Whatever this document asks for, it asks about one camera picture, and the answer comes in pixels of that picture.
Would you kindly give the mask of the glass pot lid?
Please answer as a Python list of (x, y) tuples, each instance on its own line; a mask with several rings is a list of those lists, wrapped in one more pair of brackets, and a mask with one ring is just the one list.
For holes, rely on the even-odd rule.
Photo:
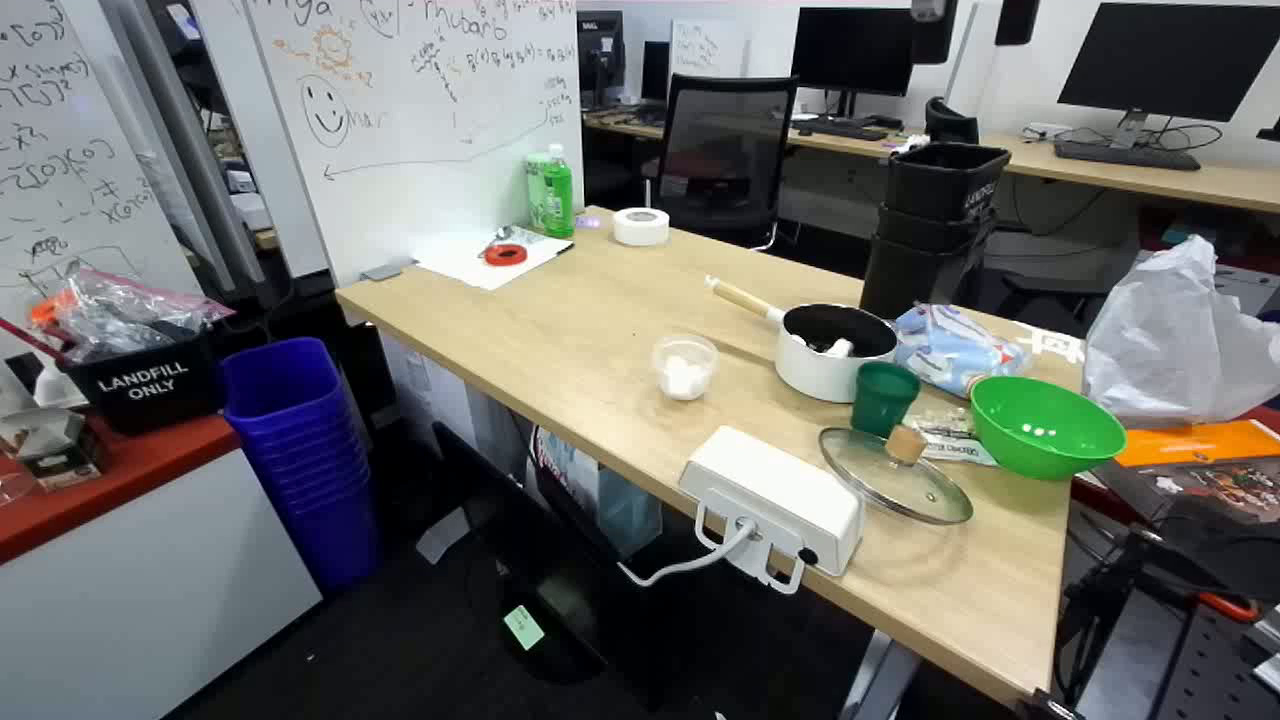
[(970, 499), (959, 482), (944, 471), (926, 468), (924, 459), (904, 464), (884, 453), (878, 435), (855, 428), (825, 428), (818, 456), (829, 468), (855, 482), (859, 493), (875, 497), (878, 503), (926, 519), (926, 522), (969, 522)]

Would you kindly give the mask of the white cabinet red top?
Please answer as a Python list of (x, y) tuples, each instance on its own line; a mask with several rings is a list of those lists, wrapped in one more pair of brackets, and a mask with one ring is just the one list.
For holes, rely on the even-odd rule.
[(220, 414), (0, 510), (0, 720), (160, 720), (318, 605)]

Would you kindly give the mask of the clear plastic container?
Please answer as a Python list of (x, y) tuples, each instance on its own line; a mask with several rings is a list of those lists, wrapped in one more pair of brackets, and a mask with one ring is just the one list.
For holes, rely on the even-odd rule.
[(714, 343), (702, 336), (665, 336), (650, 348), (656, 387), (669, 400), (701, 400), (714, 374)]

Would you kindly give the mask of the white tape roll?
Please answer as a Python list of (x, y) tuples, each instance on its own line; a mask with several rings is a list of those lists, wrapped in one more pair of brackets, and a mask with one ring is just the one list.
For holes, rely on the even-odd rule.
[(618, 206), (610, 214), (610, 239), (629, 249), (650, 249), (669, 239), (669, 214), (658, 206)]

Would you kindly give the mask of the red tape roll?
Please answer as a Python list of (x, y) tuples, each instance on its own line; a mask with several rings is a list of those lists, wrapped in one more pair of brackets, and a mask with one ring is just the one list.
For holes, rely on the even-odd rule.
[(492, 239), (481, 255), (484, 255), (484, 263), (492, 263), (492, 267), (512, 267), (512, 263), (522, 263), (522, 259), (529, 259), (529, 249), (515, 245), (515, 239)]

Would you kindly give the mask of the white box device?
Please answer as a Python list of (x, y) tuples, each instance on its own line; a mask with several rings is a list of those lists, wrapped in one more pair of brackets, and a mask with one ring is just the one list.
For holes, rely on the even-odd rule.
[(859, 548), (859, 497), (740, 428), (714, 428), (675, 489), (696, 503), (696, 541), (779, 597), (809, 572), (838, 578)]

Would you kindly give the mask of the green soap bottle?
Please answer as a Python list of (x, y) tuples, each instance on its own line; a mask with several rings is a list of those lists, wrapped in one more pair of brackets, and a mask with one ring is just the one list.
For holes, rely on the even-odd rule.
[(522, 196), (529, 196), (530, 228), (540, 234), (557, 234), (557, 239), (573, 234), (573, 166), (561, 144), (549, 144), (529, 156)]

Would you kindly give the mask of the white paper sheet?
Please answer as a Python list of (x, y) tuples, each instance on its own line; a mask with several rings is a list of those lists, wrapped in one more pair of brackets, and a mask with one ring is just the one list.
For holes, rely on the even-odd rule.
[(573, 252), (573, 239), (540, 234), (530, 228), (487, 228), (487, 231), (433, 234), (417, 252), (417, 263), (437, 277), (470, 284), (481, 292), (494, 292), (565, 252)]

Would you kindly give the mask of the black mesh office chair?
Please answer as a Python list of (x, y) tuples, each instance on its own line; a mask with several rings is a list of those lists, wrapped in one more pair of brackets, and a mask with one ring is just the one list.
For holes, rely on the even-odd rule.
[(644, 202), (740, 249), (775, 245), (791, 77), (675, 77)]

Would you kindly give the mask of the dark green plastic cup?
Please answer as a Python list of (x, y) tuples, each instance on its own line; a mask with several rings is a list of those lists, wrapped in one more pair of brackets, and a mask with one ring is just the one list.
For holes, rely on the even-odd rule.
[(872, 358), (855, 374), (850, 422), (866, 435), (888, 435), (915, 394), (919, 381), (906, 368)]

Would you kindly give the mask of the blue plastic bag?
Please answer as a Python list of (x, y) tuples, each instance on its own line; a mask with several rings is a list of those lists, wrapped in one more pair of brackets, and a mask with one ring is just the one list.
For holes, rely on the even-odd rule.
[(996, 339), (955, 302), (913, 302), (893, 320), (896, 364), (915, 371), (924, 383), (969, 394), (989, 374), (1020, 374), (1029, 352)]

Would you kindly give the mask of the large whiteboard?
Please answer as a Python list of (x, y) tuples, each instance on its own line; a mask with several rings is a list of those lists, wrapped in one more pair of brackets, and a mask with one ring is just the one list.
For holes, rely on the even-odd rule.
[(529, 221), (580, 152), (574, 0), (243, 0), (335, 280)]

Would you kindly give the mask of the black landfill bin stack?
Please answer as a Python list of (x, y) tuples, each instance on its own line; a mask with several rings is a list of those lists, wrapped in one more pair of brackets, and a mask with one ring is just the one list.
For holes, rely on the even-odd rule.
[(993, 183), (1004, 148), (919, 144), (896, 152), (884, 173), (884, 202), (859, 302), (884, 320), (915, 300), (952, 300), (970, 271), (993, 224)]

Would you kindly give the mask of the stacked blue bins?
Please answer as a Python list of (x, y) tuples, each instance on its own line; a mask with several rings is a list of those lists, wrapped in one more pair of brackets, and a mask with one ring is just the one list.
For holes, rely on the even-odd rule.
[(223, 418), (237, 428), (277, 517), (324, 593), (380, 569), (369, 448), (342, 381), (317, 336), (220, 358)]

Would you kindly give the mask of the computer monitor left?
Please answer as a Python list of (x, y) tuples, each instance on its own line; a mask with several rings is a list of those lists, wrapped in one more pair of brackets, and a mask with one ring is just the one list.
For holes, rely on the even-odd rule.
[(855, 116), (862, 93), (904, 94), (913, 81), (913, 20), (901, 7), (805, 7), (791, 77), (825, 93), (825, 110)]

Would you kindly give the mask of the computer monitor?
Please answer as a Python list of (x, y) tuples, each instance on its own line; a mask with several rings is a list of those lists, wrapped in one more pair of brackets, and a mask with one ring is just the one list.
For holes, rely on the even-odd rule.
[(805, 7), (791, 77), (825, 93), (825, 110), (855, 116), (862, 93), (904, 94), (913, 81), (913, 20), (901, 7)]
[(1280, 7), (1098, 2), (1061, 102), (1233, 120), (1280, 39)]

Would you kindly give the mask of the green plastic bowl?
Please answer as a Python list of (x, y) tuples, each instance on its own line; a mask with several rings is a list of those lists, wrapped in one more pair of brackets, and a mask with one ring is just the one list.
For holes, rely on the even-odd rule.
[(985, 453), (1030, 481), (1069, 481), (1125, 453), (1125, 422), (1088, 394), (1030, 381), (989, 374), (970, 387), (970, 422)]

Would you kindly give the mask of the small black landfill bin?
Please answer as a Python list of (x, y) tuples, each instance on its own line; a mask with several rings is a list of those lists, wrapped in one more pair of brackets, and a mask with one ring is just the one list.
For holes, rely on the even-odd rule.
[(207, 414), (223, 405), (214, 357), (202, 336), (67, 364), (87, 405), (125, 435)]

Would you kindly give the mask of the white plastic bag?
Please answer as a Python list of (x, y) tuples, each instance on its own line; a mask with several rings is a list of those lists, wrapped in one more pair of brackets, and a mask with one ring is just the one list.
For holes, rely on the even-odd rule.
[(1082, 336), (1082, 393), (1132, 422), (1233, 418), (1280, 394), (1280, 326), (1215, 286), (1190, 234), (1136, 259)]

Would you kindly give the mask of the black keyboard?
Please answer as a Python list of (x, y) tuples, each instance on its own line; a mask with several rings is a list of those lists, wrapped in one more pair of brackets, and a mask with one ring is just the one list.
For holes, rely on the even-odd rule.
[(1176, 148), (1113, 148), (1093, 141), (1053, 141), (1061, 161), (1096, 161), (1096, 165), (1136, 165), (1136, 166), (1171, 166), (1198, 173), (1198, 161)]

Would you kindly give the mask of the orange paper folder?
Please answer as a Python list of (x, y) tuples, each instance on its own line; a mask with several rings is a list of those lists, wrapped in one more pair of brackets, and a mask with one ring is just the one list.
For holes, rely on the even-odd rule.
[(1142, 464), (1218, 464), (1280, 456), (1280, 435), (1258, 418), (1132, 428), (1120, 453), (1125, 468)]

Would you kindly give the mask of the left whiteboard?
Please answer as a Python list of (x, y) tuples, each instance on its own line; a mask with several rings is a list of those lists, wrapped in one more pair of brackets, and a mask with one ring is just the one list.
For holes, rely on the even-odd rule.
[(64, 7), (0, 0), (0, 311), (74, 263), (200, 286)]

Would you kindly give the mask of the computer monitor right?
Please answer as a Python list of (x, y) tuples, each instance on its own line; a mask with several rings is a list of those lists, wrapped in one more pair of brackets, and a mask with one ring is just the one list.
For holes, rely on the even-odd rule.
[(1280, 39), (1280, 7), (1098, 2), (1061, 102), (1233, 120)]

